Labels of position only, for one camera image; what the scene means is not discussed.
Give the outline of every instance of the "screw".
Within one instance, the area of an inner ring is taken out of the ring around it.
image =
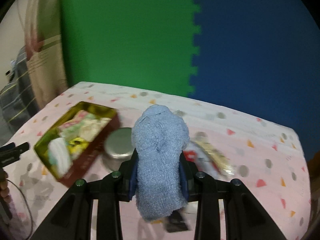
[[[232,183],[233,183],[233,185],[236,185],[236,186],[240,186],[242,184],[241,180],[239,180],[239,179],[233,179]]]
[[[196,173],[196,176],[197,176],[199,179],[202,179],[202,178],[204,178],[205,173],[204,173],[203,171],[198,171],[198,172]]]
[[[76,185],[79,187],[79,186],[82,186],[83,184],[85,183],[85,180],[84,179],[78,179],[76,181]]]
[[[121,176],[121,172],[120,172],[120,171],[113,171],[113,172],[111,173],[111,176],[112,176],[113,178],[119,178],[119,177]]]

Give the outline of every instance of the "person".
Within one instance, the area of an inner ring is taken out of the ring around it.
[[[9,195],[9,188],[8,188],[8,174],[6,172],[4,172],[5,175],[4,177],[6,178],[5,181],[0,182],[0,196],[4,199],[4,201],[6,201],[7,203],[11,202],[11,197]]]

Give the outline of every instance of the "plaid blanket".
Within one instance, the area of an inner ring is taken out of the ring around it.
[[[3,129],[7,129],[7,133],[9,130],[11,132],[10,137],[39,111],[31,87],[24,47],[18,53],[10,82],[0,92],[0,109],[7,124],[7,127],[0,128],[0,134],[5,136]]]

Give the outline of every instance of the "white wall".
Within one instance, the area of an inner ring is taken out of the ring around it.
[[[28,0],[16,0],[0,23],[0,90],[7,84],[5,73],[11,70],[11,61],[15,60],[24,45],[24,26]]]

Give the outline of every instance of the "fuzzy blue cloth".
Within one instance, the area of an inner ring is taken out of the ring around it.
[[[179,157],[189,140],[184,120],[166,106],[150,106],[132,128],[132,145],[139,157],[137,207],[145,221],[169,216],[186,206]]]

